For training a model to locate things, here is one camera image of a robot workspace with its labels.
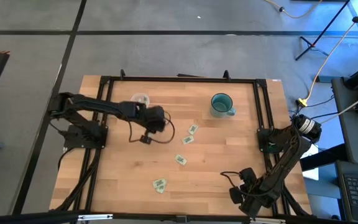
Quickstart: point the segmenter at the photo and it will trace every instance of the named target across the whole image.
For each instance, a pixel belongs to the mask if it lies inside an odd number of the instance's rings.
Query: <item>wooden tabletop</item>
[[[96,97],[100,76],[84,76],[80,93]],[[287,104],[280,80],[267,80],[273,120],[276,128],[290,124]],[[187,215],[244,215],[229,196],[230,183],[221,175],[224,170],[253,168],[257,177],[265,173],[263,155],[257,144],[258,128],[254,92],[251,84],[187,83],[187,82],[114,82],[111,101],[130,100],[135,93],[150,96],[150,105],[160,105],[172,116],[175,137],[169,144],[129,143],[127,122],[108,116],[106,147],[102,150],[91,210],[106,213],[151,213]],[[233,99],[236,115],[215,118],[210,115],[211,97],[226,93]],[[92,113],[82,111],[90,119]],[[188,128],[197,124],[195,141],[184,145]],[[139,139],[144,128],[132,124],[133,139]],[[164,141],[172,135],[172,127],[153,138]],[[65,156],[60,166],[50,208],[59,206],[78,181],[84,149]],[[188,160],[181,166],[177,154]],[[152,181],[167,179],[160,194]],[[240,184],[237,177],[232,178]],[[285,179],[296,201],[311,212],[299,163]],[[81,207],[85,204],[82,197]],[[281,200],[277,200],[282,211]],[[264,208],[258,216],[271,216]]]

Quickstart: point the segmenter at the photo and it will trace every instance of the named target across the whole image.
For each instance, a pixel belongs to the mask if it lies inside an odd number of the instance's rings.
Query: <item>teal ceramic mug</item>
[[[229,95],[224,93],[218,93],[212,97],[211,109],[209,111],[217,118],[222,118],[226,115],[234,116],[236,114],[233,101]]]

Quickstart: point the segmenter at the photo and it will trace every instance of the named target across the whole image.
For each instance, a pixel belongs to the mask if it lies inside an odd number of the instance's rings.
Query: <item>tripod stand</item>
[[[331,21],[329,22],[329,24],[324,28],[324,30],[322,31],[322,33],[320,33],[320,35],[317,37],[317,39],[311,43],[310,41],[306,40],[306,38],[304,37],[300,37],[303,41],[305,41],[308,44],[308,48],[306,50],[304,50],[302,52],[302,54],[300,54],[299,56],[297,56],[297,58],[295,60],[299,60],[299,58],[301,58],[304,54],[306,54],[309,50],[317,50],[319,52],[321,52],[322,54],[324,54],[325,56],[328,56],[328,54],[326,52],[324,52],[323,50],[319,49],[316,47],[317,41],[324,35],[324,33],[327,31],[327,29],[329,28],[329,26],[335,21],[335,19],[337,18],[337,16],[342,12],[342,10],[347,6],[347,3],[349,3],[350,0],[347,0],[345,2],[345,4],[342,6],[342,8],[337,12],[337,14],[333,17],[333,19],[331,19]]]

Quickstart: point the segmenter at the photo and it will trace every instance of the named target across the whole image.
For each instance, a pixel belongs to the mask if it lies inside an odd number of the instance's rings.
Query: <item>mug handle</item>
[[[236,114],[236,109],[235,108],[231,108],[228,112],[226,112],[227,115],[229,116],[234,116]]]

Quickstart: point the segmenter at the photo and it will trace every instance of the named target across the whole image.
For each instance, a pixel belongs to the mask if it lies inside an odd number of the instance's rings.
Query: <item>gray floor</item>
[[[292,14],[301,14],[314,4],[277,2]],[[0,0],[0,29],[71,29],[79,5],[79,0],[15,3]],[[88,1],[80,29],[312,31],[322,30],[342,3],[322,5],[305,18],[291,20],[261,0],[95,0]],[[330,30],[345,31],[351,18],[345,9]],[[0,50],[11,51],[0,79],[0,141],[6,144],[0,150],[0,215],[5,215],[11,206],[67,40],[67,36],[0,36]],[[324,37],[318,47],[329,52],[338,40]],[[325,59],[319,52],[309,52],[294,61],[305,48],[296,36],[77,36],[61,91],[78,92],[83,75],[118,75],[120,69],[130,76],[187,73],[206,77],[221,77],[227,69],[235,78],[281,79],[288,107],[293,110],[294,100],[307,95]],[[357,70],[358,37],[351,37],[338,47],[321,74],[341,77]],[[318,83],[308,103],[319,103],[331,95],[330,84]],[[335,110],[331,101],[303,112],[314,116]],[[342,142],[339,121],[324,124],[319,146],[329,148]],[[24,212],[48,209],[62,144],[63,139],[49,129]],[[307,180],[306,184],[308,190],[314,190],[313,194],[322,195],[313,187],[319,183],[310,184]],[[321,200],[327,199],[311,198],[318,204]],[[327,217],[336,211],[313,209],[313,213]]]

